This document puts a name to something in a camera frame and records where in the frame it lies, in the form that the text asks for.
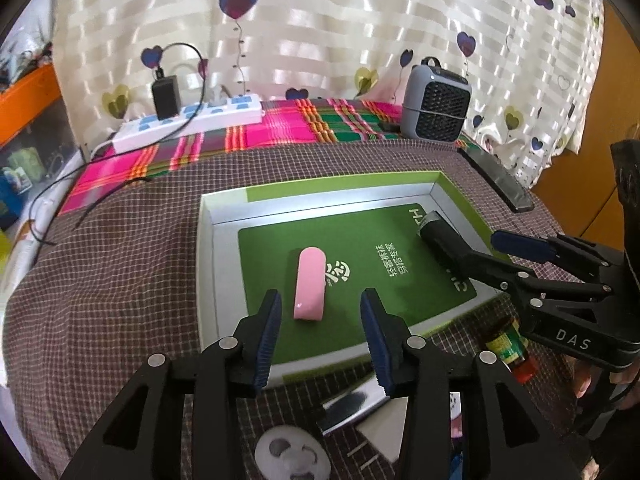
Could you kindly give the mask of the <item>white wall charger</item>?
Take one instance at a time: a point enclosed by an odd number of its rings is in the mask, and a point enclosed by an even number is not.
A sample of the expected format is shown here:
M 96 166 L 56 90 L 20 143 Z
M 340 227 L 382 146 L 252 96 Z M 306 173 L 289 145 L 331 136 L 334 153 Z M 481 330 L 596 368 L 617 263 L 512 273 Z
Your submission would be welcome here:
M 373 454 L 358 465 L 360 471 L 366 470 L 380 460 L 385 460 L 389 464 L 398 460 L 404 435 L 407 404 L 406 398 L 390 400 L 356 425 L 356 430 L 364 437 L 364 442 L 349 451 L 347 456 L 352 457 L 367 446 L 373 448 Z

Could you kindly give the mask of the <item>silver metal lighter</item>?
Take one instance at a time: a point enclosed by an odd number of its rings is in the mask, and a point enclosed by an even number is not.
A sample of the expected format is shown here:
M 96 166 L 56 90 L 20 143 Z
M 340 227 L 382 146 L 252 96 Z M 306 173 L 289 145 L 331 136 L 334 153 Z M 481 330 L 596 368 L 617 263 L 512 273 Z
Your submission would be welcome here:
M 322 404 L 322 415 L 317 422 L 323 437 L 359 422 L 388 401 L 385 390 L 373 376 L 363 379 L 334 398 Z

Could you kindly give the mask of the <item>brown jar red lid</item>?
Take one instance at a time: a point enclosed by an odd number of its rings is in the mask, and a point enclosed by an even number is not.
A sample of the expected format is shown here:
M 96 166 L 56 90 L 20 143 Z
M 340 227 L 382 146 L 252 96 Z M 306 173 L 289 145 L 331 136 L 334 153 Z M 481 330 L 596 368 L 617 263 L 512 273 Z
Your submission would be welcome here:
M 538 372 L 536 359 L 528 350 L 529 341 L 520 334 L 520 324 L 513 316 L 504 316 L 485 330 L 485 347 L 506 364 L 516 381 L 525 385 Z

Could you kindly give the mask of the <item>white smiley face gadget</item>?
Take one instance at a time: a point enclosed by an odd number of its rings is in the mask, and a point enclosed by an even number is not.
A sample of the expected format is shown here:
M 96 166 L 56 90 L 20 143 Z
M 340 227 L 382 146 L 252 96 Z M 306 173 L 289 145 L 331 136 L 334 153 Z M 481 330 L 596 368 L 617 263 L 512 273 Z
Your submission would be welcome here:
M 254 460 L 266 479 L 329 479 L 331 462 L 322 445 L 294 426 L 267 430 L 257 441 Z

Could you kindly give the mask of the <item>black rectangular device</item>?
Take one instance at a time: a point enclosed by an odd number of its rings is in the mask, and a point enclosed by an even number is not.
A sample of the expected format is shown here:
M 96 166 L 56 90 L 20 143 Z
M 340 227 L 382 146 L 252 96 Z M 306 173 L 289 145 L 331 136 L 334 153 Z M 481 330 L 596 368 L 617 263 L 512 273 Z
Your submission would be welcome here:
M 419 236 L 445 270 L 459 280 L 470 277 L 464 259 L 472 254 L 473 249 L 438 211 L 433 210 L 423 218 Z

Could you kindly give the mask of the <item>pink folding clip front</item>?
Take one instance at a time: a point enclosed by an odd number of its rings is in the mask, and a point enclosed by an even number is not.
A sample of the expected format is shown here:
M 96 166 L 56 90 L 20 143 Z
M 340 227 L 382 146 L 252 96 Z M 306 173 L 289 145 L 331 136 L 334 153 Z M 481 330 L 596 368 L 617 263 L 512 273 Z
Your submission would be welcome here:
M 450 404 L 450 438 L 459 439 L 463 436 L 461 394 L 458 392 L 450 392 L 449 404 Z

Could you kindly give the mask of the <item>wooden cabinet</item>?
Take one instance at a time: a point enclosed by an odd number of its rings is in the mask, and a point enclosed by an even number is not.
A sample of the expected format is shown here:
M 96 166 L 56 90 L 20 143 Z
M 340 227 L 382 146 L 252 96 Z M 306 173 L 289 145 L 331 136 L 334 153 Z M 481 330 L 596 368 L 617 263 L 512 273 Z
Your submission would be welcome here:
M 553 159 L 534 193 L 567 234 L 621 250 L 623 208 L 610 145 L 639 136 L 639 50 L 614 8 L 604 5 L 603 47 L 582 148 Z

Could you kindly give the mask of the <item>black smartphone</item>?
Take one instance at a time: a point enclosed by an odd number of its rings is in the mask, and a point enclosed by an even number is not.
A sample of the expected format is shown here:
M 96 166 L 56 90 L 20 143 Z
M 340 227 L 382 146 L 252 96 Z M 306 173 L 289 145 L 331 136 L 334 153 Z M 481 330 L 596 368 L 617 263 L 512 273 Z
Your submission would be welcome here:
M 526 189 L 501 165 L 496 156 L 469 145 L 458 148 L 457 152 L 491 186 L 514 214 L 529 212 L 535 208 Z

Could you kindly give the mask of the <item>green white cardboard box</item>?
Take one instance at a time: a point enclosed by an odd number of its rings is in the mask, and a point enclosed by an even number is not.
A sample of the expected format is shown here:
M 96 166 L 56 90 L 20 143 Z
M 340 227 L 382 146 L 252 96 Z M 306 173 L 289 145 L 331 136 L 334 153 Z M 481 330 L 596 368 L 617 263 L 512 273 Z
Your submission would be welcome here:
M 383 172 L 232 188 L 202 196 L 196 238 L 196 312 L 203 346 L 232 334 L 270 289 L 282 299 L 272 386 L 314 377 L 367 357 L 361 293 L 427 335 L 487 304 L 498 290 L 459 280 L 419 236 L 436 210 L 478 252 L 490 229 L 440 171 Z M 297 263 L 306 247 L 326 255 L 319 322 L 294 318 Z

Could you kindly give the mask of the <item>grey portable fan heater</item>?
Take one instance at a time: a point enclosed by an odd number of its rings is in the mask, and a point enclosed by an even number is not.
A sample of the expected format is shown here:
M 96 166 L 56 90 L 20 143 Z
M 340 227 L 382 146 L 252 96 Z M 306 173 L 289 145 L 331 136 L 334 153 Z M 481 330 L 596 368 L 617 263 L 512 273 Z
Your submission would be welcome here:
M 469 81 L 434 56 L 413 66 L 400 115 L 406 138 L 452 143 L 460 136 L 472 96 Z

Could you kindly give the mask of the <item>colourful plaid cloth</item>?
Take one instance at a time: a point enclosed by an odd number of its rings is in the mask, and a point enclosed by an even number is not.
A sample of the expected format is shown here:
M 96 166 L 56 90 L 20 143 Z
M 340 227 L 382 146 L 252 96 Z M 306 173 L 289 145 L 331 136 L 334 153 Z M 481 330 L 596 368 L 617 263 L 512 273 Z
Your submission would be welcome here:
M 58 214 L 84 209 L 131 179 L 161 176 L 218 154 L 288 144 L 396 140 L 396 134 L 378 124 L 399 118 L 398 105 L 371 100 L 268 102 L 260 124 L 195 133 L 90 166 L 80 174 Z

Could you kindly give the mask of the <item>heart pattern curtain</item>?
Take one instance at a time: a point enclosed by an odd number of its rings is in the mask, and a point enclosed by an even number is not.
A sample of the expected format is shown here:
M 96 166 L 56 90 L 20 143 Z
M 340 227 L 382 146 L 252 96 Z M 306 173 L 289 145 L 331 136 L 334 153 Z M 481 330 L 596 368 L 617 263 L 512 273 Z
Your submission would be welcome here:
M 55 0 L 53 66 L 78 142 L 118 125 L 114 97 L 152 110 L 163 66 L 193 102 L 207 82 L 286 96 L 400 103 L 411 67 L 437 58 L 465 76 L 468 135 L 533 186 L 577 152 L 603 44 L 604 0 Z

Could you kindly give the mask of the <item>white power strip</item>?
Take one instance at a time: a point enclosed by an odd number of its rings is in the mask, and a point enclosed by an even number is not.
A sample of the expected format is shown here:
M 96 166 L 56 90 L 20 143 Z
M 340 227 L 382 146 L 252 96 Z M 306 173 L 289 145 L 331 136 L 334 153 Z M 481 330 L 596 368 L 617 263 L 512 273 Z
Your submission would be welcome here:
M 260 124 L 264 110 L 257 94 L 235 96 L 222 105 L 205 104 L 197 113 L 198 103 L 184 106 L 171 118 L 145 116 L 123 124 L 112 139 L 116 153 L 138 150 L 162 139 L 232 127 Z

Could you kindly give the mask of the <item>black power adapter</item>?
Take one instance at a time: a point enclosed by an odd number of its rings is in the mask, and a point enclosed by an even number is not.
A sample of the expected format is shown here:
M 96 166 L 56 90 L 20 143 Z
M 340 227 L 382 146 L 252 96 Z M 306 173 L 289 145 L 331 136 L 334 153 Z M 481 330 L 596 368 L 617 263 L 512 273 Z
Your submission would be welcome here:
M 180 113 L 181 100 L 176 76 L 157 79 L 151 89 L 158 120 L 173 118 Z

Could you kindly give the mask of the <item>orange lid storage bin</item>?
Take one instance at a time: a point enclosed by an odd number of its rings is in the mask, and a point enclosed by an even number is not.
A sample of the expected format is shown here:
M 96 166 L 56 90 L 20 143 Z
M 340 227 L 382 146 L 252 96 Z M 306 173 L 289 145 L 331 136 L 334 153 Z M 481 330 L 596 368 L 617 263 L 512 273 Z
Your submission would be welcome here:
M 82 163 L 60 85 L 43 65 L 1 93 L 1 231 L 43 212 L 66 194 Z

